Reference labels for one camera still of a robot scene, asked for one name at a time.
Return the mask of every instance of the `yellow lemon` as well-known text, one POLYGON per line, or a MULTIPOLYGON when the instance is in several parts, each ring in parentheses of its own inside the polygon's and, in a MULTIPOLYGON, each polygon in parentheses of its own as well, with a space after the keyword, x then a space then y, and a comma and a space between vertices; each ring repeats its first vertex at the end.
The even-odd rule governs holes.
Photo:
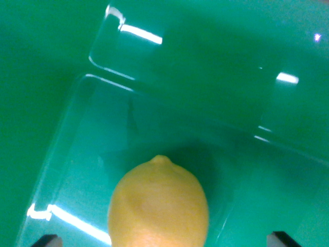
POLYGON ((109 206, 113 247, 202 247, 208 225, 197 178, 161 155, 128 172, 109 206))

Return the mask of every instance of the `green surface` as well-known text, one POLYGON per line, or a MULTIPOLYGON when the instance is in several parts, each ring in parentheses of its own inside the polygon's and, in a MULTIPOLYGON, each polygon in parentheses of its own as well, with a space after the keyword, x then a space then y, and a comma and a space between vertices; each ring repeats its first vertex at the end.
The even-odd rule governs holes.
POLYGON ((55 232, 98 246, 27 209, 54 204, 106 232, 116 182, 162 153, 206 191, 207 246, 264 246, 276 230, 326 246, 327 3, 111 2, 160 45, 120 32, 107 4, 0 9, 0 245, 55 232))

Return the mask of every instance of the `black object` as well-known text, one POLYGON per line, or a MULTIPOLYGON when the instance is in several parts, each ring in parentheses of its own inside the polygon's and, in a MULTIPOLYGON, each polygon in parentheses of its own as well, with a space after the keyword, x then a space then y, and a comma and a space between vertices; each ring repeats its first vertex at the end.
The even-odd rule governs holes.
POLYGON ((268 247, 302 247, 285 232, 273 232, 267 236, 268 247))
POLYGON ((31 247, 45 247, 50 241, 57 238, 56 234, 46 234, 43 235, 37 242, 35 242, 31 247))

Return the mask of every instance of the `lemon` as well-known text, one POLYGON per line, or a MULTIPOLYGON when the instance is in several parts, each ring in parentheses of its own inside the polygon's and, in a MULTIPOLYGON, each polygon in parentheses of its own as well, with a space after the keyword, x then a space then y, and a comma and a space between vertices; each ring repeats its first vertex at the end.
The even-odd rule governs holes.
POLYGON ((128 172, 109 206, 113 247, 202 247, 209 211, 197 178, 158 155, 128 172))

